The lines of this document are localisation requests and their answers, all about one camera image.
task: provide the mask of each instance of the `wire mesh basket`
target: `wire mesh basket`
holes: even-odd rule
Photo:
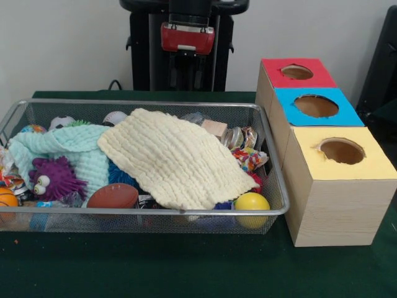
[[[6,146],[28,124],[49,127],[53,118],[69,115],[101,124],[112,111],[130,114],[136,108],[181,117],[201,112],[229,128],[251,126],[258,133],[256,150],[270,161],[257,169],[270,210],[170,210],[0,207],[0,230],[112,233],[258,233],[265,234],[289,200],[264,111],[254,104],[139,102],[29,99],[15,104],[0,123],[0,143]]]

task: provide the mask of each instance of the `stacked boxes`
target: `stacked boxes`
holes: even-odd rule
[[[263,59],[264,107],[290,196],[295,246],[370,245],[397,172],[318,59]]]

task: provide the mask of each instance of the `toy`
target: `toy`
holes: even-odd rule
[[[226,123],[216,122],[207,119],[204,120],[201,127],[210,134],[216,136],[219,140],[221,140],[221,137],[226,133],[228,129],[228,125]]]
[[[0,188],[0,207],[18,207],[18,199],[7,188]]]
[[[139,188],[137,181],[109,160],[109,184],[124,183]]]
[[[248,147],[243,149],[233,148],[231,153],[245,172],[255,171],[269,160],[266,153]]]
[[[88,208],[133,208],[138,200],[135,187],[124,183],[109,184],[97,190],[88,201]]]
[[[68,126],[72,122],[74,122],[74,119],[70,116],[58,116],[52,119],[50,128],[48,130],[61,129],[65,126]]]
[[[32,162],[37,170],[29,171],[33,192],[41,201],[55,201],[77,191],[84,198],[87,182],[76,178],[66,157],[58,159],[35,158]]]
[[[14,189],[14,195],[17,197],[20,206],[22,206],[25,201],[34,199],[34,195],[29,191],[25,183]]]
[[[47,132],[47,129],[40,125],[35,125],[35,124],[30,124],[26,125],[23,129],[20,130],[20,132],[38,132],[38,133],[45,133]]]
[[[65,208],[69,206],[62,204],[60,201],[50,201],[50,202],[37,202],[36,207]]]
[[[17,197],[7,188],[0,188],[0,207],[18,207]],[[15,213],[0,213],[0,224],[16,217]]]
[[[213,210],[233,210],[234,209],[234,204],[232,201],[224,202],[224,203],[218,203],[215,205]]]
[[[125,118],[127,118],[126,113],[120,111],[110,112],[109,114],[106,115],[105,119],[102,121],[102,125],[113,127],[119,124]]]
[[[80,194],[77,191],[74,191],[59,199],[58,202],[66,205],[67,207],[80,208],[84,201]]]
[[[252,178],[254,178],[255,182],[259,185],[259,187],[257,187],[257,188],[252,188],[251,192],[256,192],[257,194],[262,194],[262,190],[263,190],[262,178],[253,172],[248,172],[247,174],[250,175]]]
[[[247,192],[234,202],[236,210],[270,210],[269,202],[261,194]],[[267,216],[237,216],[237,220],[244,228],[262,228],[267,222]]]
[[[82,125],[90,125],[90,121],[85,121],[85,120],[75,120],[73,122],[70,122],[68,125],[64,127],[76,127],[76,126],[82,126]]]

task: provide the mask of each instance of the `yellow ball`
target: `yellow ball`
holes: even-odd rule
[[[270,210],[267,199],[261,194],[247,192],[234,203],[236,210]],[[267,216],[237,216],[238,222],[244,228],[262,228],[267,222]]]

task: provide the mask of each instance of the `ball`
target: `ball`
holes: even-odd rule
[[[85,120],[76,120],[73,122],[70,122],[67,126],[65,127],[76,127],[76,126],[82,126],[82,125],[90,125],[90,121],[85,121]]]
[[[135,187],[114,183],[98,189],[87,203],[88,208],[133,208],[138,200]]]
[[[0,207],[18,207],[17,197],[8,188],[0,188]],[[0,213],[0,222],[8,222],[15,216],[15,213]]]
[[[236,210],[270,210],[269,202],[261,194],[247,192],[234,203]],[[244,228],[262,228],[267,222],[267,216],[237,216],[237,220]]]
[[[125,118],[127,118],[126,113],[120,111],[110,112],[109,114],[106,115],[105,119],[102,121],[102,125],[113,127],[119,124]]]
[[[74,122],[74,119],[70,116],[58,116],[51,120],[50,128],[48,130],[61,129],[72,122]]]
[[[38,133],[45,133],[47,129],[40,125],[30,124],[26,125],[20,132],[38,132]]]

